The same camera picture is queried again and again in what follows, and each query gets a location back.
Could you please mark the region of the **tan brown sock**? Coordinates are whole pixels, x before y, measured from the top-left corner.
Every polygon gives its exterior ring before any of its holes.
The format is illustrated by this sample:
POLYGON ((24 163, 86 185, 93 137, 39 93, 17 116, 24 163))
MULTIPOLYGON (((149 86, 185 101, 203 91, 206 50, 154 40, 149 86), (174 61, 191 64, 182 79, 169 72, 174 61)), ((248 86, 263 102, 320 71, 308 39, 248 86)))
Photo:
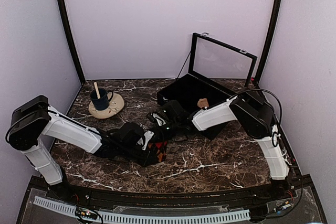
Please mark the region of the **tan brown sock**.
POLYGON ((208 100, 206 98, 199 99, 197 102, 197 106, 200 109, 207 109, 209 107, 208 100))

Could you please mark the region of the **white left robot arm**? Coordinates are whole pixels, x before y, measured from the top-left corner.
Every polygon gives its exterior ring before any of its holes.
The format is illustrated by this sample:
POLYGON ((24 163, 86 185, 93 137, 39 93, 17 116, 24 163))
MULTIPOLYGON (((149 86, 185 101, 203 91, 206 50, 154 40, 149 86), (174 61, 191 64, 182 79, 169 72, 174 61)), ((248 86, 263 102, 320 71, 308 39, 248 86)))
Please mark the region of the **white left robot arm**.
POLYGON ((160 161, 160 152, 152 142, 154 132, 144 131, 135 123, 126 123, 107 132, 89 127, 63 115, 49 105, 46 96, 39 95, 14 110, 5 140, 26 156, 63 201, 74 197, 74 189, 65 182, 60 166, 46 150, 40 139, 42 135, 65 141, 101 158, 124 156, 141 166, 160 161))

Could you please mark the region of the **black argyle sock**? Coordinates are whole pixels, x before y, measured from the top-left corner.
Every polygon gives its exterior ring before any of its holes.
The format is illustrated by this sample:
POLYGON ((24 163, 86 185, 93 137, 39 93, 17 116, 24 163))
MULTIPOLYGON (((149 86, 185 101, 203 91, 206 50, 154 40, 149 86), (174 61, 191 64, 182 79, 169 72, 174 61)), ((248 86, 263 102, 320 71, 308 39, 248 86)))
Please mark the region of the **black argyle sock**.
POLYGON ((166 160, 167 141, 149 143, 148 164, 157 164, 166 160))

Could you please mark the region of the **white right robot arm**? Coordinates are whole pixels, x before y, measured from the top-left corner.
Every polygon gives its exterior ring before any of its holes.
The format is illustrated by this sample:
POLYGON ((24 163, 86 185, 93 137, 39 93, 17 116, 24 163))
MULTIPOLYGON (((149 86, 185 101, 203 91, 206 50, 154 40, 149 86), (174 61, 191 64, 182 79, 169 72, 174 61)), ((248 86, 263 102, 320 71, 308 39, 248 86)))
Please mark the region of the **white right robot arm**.
POLYGON ((209 106, 206 99, 198 101, 199 109, 193 113, 185 111, 172 100, 161 107, 162 114, 150 113, 148 117, 155 123, 145 131, 141 145, 164 142, 173 137, 179 129, 204 132, 221 124, 238 121, 246 134, 260 146, 270 170, 274 184, 268 188, 273 200, 280 199, 288 191, 284 181, 289 174, 286 152, 280 147, 280 123, 273 106, 258 94, 258 89, 245 89, 226 101, 209 106))

